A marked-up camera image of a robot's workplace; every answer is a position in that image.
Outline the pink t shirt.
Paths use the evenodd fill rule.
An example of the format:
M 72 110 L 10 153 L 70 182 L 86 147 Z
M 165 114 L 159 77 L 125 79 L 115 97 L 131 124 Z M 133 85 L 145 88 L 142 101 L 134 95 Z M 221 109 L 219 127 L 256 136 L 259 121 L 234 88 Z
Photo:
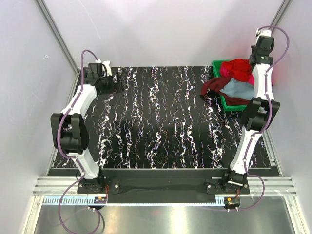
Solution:
M 221 74 L 222 77 L 231 78 L 231 72 L 228 71 L 228 70 L 227 70 L 226 68 L 224 68 L 224 67 L 221 67 L 221 68 L 220 68 L 220 74 Z M 247 81 L 247 82 L 248 82 L 249 84 L 251 84 L 251 85 L 254 85 L 254 77 L 253 77 L 252 74 L 248 76 L 248 81 Z

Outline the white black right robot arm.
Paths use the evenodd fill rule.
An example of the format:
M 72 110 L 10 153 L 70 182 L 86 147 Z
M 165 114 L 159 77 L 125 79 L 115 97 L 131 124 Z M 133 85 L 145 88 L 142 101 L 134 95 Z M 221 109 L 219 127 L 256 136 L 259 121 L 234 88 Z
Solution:
M 226 193 L 244 189 L 249 177 L 249 164 L 254 148 L 263 132 L 270 126 L 280 108 L 272 91 L 274 38 L 268 26 L 256 31 L 250 65 L 254 78 L 254 96 L 242 113 L 242 137 L 238 149 L 220 183 Z

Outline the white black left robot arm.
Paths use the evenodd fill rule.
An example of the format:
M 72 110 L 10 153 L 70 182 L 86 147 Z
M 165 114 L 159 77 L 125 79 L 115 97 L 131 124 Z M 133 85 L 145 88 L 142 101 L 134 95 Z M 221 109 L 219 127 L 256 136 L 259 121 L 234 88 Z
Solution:
M 89 63 L 81 71 L 82 84 L 60 112 L 51 115 L 54 147 L 64 157 L 71 159 L 80 172 L 78 193 L 101 193 L 107 190 L 104 175 L 89 151 L 89 134 L 84 122 L 85 114 L 92 102 L 101 95 L 124 91 L 120 76 L 113 74 L 110 61 Z

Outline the red t shirt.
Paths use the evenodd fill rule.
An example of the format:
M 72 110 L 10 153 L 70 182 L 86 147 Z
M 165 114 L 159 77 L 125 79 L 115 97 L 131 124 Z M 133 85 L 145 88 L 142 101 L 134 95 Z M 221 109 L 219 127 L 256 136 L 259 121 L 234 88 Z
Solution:
M 222 77 L 234 78 L 241 82 L 247 82 L 252 75 L 249 60 L 241 58 L 222 62 L 219 71 Z

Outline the light blue t shirt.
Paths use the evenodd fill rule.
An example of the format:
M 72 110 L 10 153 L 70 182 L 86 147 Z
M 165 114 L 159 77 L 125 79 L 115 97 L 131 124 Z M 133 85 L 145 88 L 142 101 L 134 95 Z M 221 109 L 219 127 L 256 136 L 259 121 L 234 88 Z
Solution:
M 254 97 L 254 86 L 248 82 L 241 82 L 231 78 L 220 92 L 231 98 L 251 100 Z

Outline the green plastic bin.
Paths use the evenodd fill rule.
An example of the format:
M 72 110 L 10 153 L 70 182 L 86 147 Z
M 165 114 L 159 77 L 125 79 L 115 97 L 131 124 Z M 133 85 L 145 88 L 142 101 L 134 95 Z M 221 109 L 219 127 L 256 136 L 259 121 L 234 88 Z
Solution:
M 221 96 L 224 110 L 244 110 L 254 95 L 254 77 L 249 60 L 215 60 L 212 68 L 217 78 L 216 92 Z

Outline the maroon t shirt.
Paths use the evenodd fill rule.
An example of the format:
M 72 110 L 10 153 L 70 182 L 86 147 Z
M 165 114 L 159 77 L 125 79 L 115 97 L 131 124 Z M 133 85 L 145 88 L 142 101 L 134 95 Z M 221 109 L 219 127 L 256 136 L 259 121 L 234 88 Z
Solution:
M 220 92 L 220 90 L 230 81 L 231 78 L 217 77 L 212 78 L 208 82 L 203 83 L 201 87 L 201 96 L 205 96 L 208 91 L 214 91 L 225 98 L 225 103 L 228 106 L 247 105 L 250 100 L 229 97 Z

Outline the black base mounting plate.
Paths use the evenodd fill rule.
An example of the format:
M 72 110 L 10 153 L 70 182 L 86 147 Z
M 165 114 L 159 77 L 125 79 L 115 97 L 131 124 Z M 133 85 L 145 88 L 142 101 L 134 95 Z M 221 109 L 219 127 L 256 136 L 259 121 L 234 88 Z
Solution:
M 190 190 L 235 194 L 247 187 L 247 176 L 229 169 L 102 169 L 98 178 L 79 182 L 78 193 Z

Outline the left orange connector board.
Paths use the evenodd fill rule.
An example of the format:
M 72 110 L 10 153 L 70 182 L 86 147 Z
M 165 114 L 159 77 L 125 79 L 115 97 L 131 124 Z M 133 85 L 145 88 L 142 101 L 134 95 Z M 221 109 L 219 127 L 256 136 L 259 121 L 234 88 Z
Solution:
M 107 203 L 107 197 L 106 196 L 95 196 L 94 203 L 95 204 L 106 204 Z

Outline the orange connector board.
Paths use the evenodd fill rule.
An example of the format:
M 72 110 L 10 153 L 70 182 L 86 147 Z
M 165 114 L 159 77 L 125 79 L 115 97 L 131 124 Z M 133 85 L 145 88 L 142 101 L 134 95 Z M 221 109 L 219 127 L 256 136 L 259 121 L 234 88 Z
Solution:
M 228 197 L 225 199 L 225 204 L 228 206 L 239 206 L 240 198 L 239 197 Z
M 106 196 L 95 196 L 94 203 L 95 204 L 106 204 L 107 203 L 107 197 Z

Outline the right orange connector board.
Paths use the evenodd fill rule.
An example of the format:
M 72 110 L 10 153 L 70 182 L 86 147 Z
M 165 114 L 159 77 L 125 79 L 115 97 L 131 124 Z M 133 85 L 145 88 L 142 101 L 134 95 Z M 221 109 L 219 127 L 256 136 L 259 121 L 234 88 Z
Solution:
M 228 206 L 239 206 L 240 198 L 239 197 L 228 197 L 225 199 L 225 204 Z

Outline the right aluminium corner post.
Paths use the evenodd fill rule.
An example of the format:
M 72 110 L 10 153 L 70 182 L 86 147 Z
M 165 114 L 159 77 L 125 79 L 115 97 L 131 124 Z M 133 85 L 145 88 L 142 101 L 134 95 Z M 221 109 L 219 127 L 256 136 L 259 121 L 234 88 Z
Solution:
M 288 8 L 290 7 L 291 3 L 293 0 L 283 0 L 279 9 L 277 10 L 270 26 L 278 26 L 279 23 L 281 22 L 282 18 L 286 14 Z

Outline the aluminium corner post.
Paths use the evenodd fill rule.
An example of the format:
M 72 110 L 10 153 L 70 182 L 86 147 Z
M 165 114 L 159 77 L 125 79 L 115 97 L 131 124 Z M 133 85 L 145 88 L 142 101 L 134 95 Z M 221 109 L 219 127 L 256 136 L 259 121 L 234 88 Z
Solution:
M 58 46 L 60 47 L 61 51 L 63 52 L 63 55 L 65 56 L 67 62 L 69 63 L 71 69 L 74 71 L 74 73 L 77 75 L 80 71 L 79 67 L 77 66 L 73 56 L 71 55 L 58 27 L 56 22 L 54 21 L 46 3 L 44 0 L 34 0 L 36 3 L 39 11 L 41 12 L 44 20 L 46 21 L 50 31 L 52 32 Z
M 281 22 L 282 18 L 286 14 L 288 8 L 290 7 L 291 3 L 293 0 L 283 0 L 279 9 L 277 10 L 270 26 L 278 26 L 279 23 Z

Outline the left aluminium corner post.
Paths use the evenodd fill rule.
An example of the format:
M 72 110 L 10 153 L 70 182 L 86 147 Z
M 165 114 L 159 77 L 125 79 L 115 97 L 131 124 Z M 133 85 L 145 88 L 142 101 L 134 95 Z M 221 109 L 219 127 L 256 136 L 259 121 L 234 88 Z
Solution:
M 50 31 L 52 32 L 58 46 L 60 47 L 61 51 L 63 52 L 63 55 L 65 56 L 67 62 L 69 63 L 71 69 L 74 71 L 74 73 L 77 75 L 80 71 L 79 67 L 77 66 L 73 56 L 71 55 L 58 27 L 56 22 L 54 21 L 46 3 L 44 0 L 34 0 L 36 3 L 39 11 L 41 12 L 44 20 L 46 21 Z

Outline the aluminium front frame rail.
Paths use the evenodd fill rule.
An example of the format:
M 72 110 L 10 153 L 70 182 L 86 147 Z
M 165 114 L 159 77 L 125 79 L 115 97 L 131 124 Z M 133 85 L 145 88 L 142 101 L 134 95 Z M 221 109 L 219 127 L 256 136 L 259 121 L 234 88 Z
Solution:
M 266 196 L 295 196 L 296 191 L 292 180 L 289 177 L 263 177 L 261 181 L 258 178 L 250 177 L 241 189 L 228 188 L 221 185 L 220 178 L 199 178 L 199 177 L 108 177 L 104 183 L 108 185 L 107 189 L 103 187 L 96 188 L 90 185 L 88 188 L 82 184 L 76 184 L 69 190 L 69 194 L 94 194 L 108 191 L 110 194 L 121 194 L 133 191 L 148 192 L 200 192 L 213 195 L 261 195 L 264 192 Z

